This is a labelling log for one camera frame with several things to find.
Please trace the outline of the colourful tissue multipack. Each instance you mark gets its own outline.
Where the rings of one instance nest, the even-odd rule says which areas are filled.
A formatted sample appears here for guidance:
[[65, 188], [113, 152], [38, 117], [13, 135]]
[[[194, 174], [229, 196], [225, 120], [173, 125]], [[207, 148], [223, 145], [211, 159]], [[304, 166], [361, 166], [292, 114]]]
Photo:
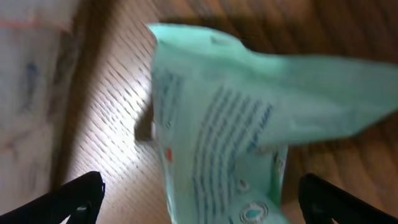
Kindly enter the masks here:
[[82, 8], [76, 0], [1, 2], [1, 213], [52, 184]]

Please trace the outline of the green snack packet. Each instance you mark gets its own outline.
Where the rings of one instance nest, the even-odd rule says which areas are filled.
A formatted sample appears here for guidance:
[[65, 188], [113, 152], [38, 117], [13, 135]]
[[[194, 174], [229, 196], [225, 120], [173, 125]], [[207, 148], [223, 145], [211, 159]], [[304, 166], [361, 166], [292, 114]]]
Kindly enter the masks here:
[[289, 146], [352, 136], [397, 109], [397, 66], [247, 49], [151, 24], [155, 136], [173, 223], [287, 223]]

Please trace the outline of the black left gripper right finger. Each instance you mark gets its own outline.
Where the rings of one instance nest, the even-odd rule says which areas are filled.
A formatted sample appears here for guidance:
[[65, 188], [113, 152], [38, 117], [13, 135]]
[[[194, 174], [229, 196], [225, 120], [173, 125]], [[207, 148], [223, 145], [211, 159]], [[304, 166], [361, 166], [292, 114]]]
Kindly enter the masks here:
[[397, 224], [396, 217], [315, 174], [300, 178], [298, 201], [306, 224]]

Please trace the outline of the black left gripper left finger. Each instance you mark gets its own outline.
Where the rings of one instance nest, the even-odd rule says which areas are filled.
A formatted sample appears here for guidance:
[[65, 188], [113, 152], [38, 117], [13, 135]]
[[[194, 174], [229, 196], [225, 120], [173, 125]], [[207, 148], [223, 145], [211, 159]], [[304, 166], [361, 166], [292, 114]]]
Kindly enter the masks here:
[[104, 199], [101, 174], [90, 171], [19, 208], [1, 215], [1, 224], [95, 224]]

